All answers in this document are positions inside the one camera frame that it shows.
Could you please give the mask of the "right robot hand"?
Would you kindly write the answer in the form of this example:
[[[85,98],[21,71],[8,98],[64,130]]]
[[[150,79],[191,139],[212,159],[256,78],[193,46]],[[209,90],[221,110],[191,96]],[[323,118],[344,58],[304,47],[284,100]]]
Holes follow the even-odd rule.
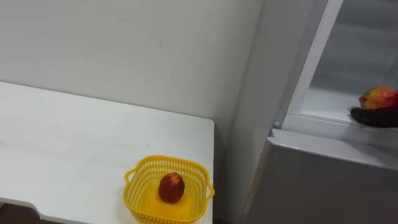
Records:
[[[375,110],[364,110],[352,108],[351,117],[359,124],[372,128],[396,128],[397,127],[397,107],[385,107]]]

